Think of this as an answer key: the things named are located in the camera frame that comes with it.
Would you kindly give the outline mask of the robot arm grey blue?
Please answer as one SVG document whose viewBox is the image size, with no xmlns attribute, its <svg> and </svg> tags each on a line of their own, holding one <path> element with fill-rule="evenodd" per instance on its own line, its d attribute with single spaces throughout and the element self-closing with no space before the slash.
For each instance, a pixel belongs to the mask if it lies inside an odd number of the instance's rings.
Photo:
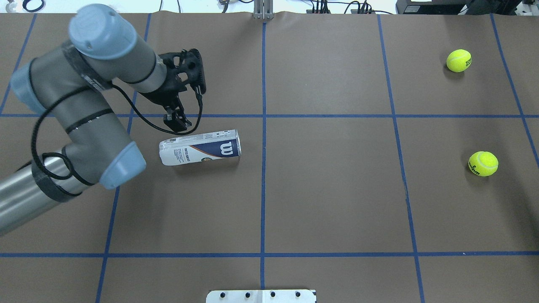
<svg viewBox="0 0 539 303">
<path fill-rule="evenodd" d="M 146 169 L 136 142 L 102 94 L 119 89 L 114 79 L 164 108 L 165 133 L 186 136 L 197 129 L 179 94 L 190 86 L 203 109 L 200 52 L 157 54 L 110 6 L 82 7 L 70 20 L 68 40 L 11 77 L 13 93 L 39 118 L 31 160 L 1 182 L 2 235 L 94 184 L 115 189 Z"/>
</svg>

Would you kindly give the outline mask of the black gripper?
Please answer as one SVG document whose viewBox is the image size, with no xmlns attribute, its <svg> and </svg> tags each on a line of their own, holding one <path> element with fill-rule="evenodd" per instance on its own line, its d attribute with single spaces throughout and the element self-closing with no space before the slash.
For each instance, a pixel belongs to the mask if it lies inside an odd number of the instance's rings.
<svg viewBox="0 0 539 303">
<path fill-rule="evenodd" d="M 198 49 L 182 50 L 156 55 L 151 73 L 137 83 L 137 92 L 156 105 L 175 109 L 175 114 L 165 114 L 164 124 L 172 132 L 187 130 L 192 123 L 180 107 L 179 93 L 190 86 L 196 93 L 206 93 L 202 55 Z"/>
</svg>

